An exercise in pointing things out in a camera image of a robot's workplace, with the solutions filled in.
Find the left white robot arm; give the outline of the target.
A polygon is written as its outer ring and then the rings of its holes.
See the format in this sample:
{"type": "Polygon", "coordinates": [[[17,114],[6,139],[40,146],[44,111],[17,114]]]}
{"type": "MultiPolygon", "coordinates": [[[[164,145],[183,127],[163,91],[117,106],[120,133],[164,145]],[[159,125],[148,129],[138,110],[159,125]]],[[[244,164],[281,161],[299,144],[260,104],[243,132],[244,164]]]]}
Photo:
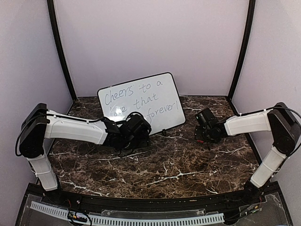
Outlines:
{"type": "Polygon", "coordinates": [[[32,166],[45,196],[56,205],[66,202],[59,180],[44,150],[44,140],[61,138],[90,142],[122,151],[150,146],[151,125],[139,112],[130,113],[125,120],[107,117],[89,120],[60,114],[39,103],[21,125],[16,139],[15,155],[23,156],[32,166]]]}

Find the white whiteboard with black frame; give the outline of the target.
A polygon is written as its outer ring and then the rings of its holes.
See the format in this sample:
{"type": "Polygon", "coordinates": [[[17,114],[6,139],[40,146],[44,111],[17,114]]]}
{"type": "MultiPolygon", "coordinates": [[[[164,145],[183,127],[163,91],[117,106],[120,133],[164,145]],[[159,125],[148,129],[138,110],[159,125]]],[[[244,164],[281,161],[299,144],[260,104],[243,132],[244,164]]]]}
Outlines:
{"type": "Polygon", "coordinates": [[[103,115],[115,122],[139,112],[151,125],[151,134],[186,122],[177,87],[171,73],[113,85],[97,92],[103,115]]]}

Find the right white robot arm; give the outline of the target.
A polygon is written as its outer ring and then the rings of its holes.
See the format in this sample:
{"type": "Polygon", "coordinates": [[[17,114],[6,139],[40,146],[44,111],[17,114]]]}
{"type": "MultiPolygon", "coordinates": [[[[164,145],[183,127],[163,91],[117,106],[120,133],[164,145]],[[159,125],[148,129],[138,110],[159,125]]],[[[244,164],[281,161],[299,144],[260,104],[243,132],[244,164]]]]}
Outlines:
{"type": "Polygon", "coordinates": [[[267,181],[279,172],[285,161],[300,148],[301,125],[299,114],[283,102],[275,106],[250,113],[240,113],[219,120],[209,108],[195,115],[199,125],[195,137],[200,142],[218,143],[223,138],[245,133],[269,131],[273,144],[256,172],[244,184],[240,200],[251,204],[259,198],[267,181]]]}

